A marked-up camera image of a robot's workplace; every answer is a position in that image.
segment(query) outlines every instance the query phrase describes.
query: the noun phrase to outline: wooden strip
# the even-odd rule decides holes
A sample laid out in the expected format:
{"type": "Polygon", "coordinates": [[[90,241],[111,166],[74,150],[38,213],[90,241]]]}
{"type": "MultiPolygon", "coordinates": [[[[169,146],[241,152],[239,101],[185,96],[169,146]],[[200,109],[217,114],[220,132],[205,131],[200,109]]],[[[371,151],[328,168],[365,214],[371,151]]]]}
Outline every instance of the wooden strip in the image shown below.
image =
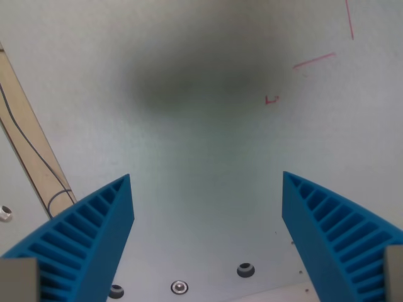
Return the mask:
{"type": "MultiPolygon", "coordinates": [[[[45,159],[48,165],[51,166],[63,185],[67,189],[70,189],[69,183],[67,182],[62,169],[50,148],[46,136],[31,109],[5,52],[0,52],[0,83],[17,124],[20,126],[26,137],[31,141],[38,153],[45,159]]],[[[48,207],[52,196],[63,190],[63,187],[23,138],[13,123],[7,111],[6,103],[1,95],[0,121],[32,183],[32,186],[38,194],[40,201],[45,207],[48,207]]],[[[73,201],[76,202],[73,193],[69,192],[69,194],[73,201]]],[[[54,198],[49,210],[52,216],[55,216],[71,205],[72,201],[67,193],[62,193],[54,198]]]]}

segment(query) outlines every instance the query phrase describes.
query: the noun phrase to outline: table surface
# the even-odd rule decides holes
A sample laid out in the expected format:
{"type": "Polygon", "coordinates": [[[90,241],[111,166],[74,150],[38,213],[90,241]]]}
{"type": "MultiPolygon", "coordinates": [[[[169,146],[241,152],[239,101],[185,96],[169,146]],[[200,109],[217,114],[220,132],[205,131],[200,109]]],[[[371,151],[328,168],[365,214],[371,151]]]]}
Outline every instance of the table surface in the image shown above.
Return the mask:
{"type": "MultiPolygon", "coordinates": [[[[123,302],[177,301],[177,279],[192,302],[307,282],[283,171],[403,227],[403,3],[349,8],[354,40],[343,0],[0,4],[1,43],[76,198],[130,173],[123,302]]],[[[28,182],[3,161],[0,183],[28,182]]],[[[46,220],[27,184],[2,187],[34,217],[3,250],[46,220]]]]}

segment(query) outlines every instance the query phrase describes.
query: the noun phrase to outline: black cable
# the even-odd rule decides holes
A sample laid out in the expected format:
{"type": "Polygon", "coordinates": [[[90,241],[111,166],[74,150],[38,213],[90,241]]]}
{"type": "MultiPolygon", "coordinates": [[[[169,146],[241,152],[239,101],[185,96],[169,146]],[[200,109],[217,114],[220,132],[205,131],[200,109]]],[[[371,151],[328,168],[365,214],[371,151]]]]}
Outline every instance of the black cable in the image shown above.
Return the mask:
{"type": "Polygon", "coordinates": [[[26,142],[29,144],[29,146],[32,148],[32,150],[37,154],[37,156],[41,159],[41,161],[46,165],[46,167],[49,169],[49,171],[54,175],[54,177],[57,179],[57,181],[59,182],[59,184],[63,187],[63,190],[62,190],[62,191],[56,193],[55,195],[52,196],[52,198],[50,198],[50,201],[48,202],[48,206],[47,206],[47,207],[46,207],[46,204],[45,204],[45,208],[46,208],[46,210],[47,210],[47,212],[48,212],[50,218],[52,219],[53,216],[52,216],[52,214],[50,213],[50,203],[51,203],[58,195],[60,195],[60,194],[62,194],[62,193],[67,193],[67,195],[69,196],[71,202],[74,204],[74,200],[71,198],[71,196],[70,196],[70,194],[69,194],[69,192],[71,192],[71,190],[70,190],[70,189],[67,189],[67,188],[63,185],[63,182],[62,182],[62,181],[60,180],[60,178],[57,176],[56,172],[52,169],[51,166],[49,166],[49,164],[46,162],[46,160],[43,159],[43,157],[39,154],[39,152],[38,152],[38,151],[35,149],[35,147],[32,145],[32,143],[30,142],[30,140],[25,136],[25,134],[24,134],[23,130],[21,130],[20,126],[18,126],[18,124],[17,124],[17,122],[16,122],[16,120],[15,120],[15,118],[14,118],[14,116],[13,116],[13,113],[11,112],[10,106],[9,106],[9,104],[8,104],[6,95],[4,94],[3,87],[2,87],[2,85],[1,85],[1,83],[0,83],[0,91],[1,91],[1,95],[3,96],[3,99],[4,99],[4,103],[6,104],[6,108],[7,108],[8,114],[10,115],[10,118],[11,118],[11,120],[13,121],[15,127],[16,127],[16,128],[18,129],[18,131],[21,133],[21,135],[22,135],[23,138],[26,140],[26,142]]]}
{"type": "Polygon", "coordinates": [[[67,194],[70,196],[70,194],[69,194],[68,192],[71,192],[71,189],[61,190],[61,191],[57,192],[56,194],[54,194],[54,195],[52,196],[52,198],[50,198],[50,200],[49,200],[49,202],[48,202],[48,208],[47,208],[48,214],[49,214],[49,216],[50,216],[50,219],[53,218],[53,215],[50,213],[50,204],[52,203],[52,201],[53,201],[57,196],[59,196],[59,195],[62,194],[62,193],[67,193],[67,194]]]}

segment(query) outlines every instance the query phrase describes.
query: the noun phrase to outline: gray metal plate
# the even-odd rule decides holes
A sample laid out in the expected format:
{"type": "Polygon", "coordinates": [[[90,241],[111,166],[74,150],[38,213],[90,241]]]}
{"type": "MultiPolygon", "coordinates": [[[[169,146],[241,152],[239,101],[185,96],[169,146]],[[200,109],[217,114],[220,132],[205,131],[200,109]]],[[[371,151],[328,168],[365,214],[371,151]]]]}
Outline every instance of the gray metal plate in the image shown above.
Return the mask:
{"type": "Polygon", "coordinates": [[[344,1],[0,4],[0,40],[77,198],[131,175],[121,301],[307,281],[284,170],[402,226],[403,4],[350,5],[354,41],[344,1]]]}

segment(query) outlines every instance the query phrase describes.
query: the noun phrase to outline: red marker line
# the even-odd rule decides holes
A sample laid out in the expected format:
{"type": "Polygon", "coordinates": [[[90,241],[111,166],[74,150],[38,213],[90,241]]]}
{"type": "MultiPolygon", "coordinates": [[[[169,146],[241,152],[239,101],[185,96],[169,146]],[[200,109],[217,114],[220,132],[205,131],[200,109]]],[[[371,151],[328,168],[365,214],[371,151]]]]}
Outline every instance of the red marker line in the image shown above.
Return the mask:
{"type": "Polygon", "coordinates": [[[275,96],[275,100],[274,101],[269,101],[269,98],[266,96],[266,105],[267,104],[273,104],[275,102],[277,102],[280,99],[279,96],[275,96]]]}
{"type": "Polygon", "coordinates": [[[353,25],[351,24],[351,17],[350,17],[350,9],[348,7],[348,0],[346,0],[346,7],[347,7],[348,22],[350,24],[351,39],[354,40],[353,25]]]}
{"type": "Polygon", "coordinates": [[[301,66],[304,66],[304,65],[307,65],[307,64],[322,60],[322,59],[326,59],[326,58],[329,58],[329,57],[335,57],[335,56],[336,56],[336,54],[334,52],[332,52],[332,53],[329,53],[327,55],[323,55],[323,56],[321,56],[319,58],[315,58],[315,59],[312,59],[312,60],[309,60],[309,61],[306,61],[306,62],[299,63],[296,66],[292,67],[292,69],[297,69],[297,68],[299,68],[301,66]]]}

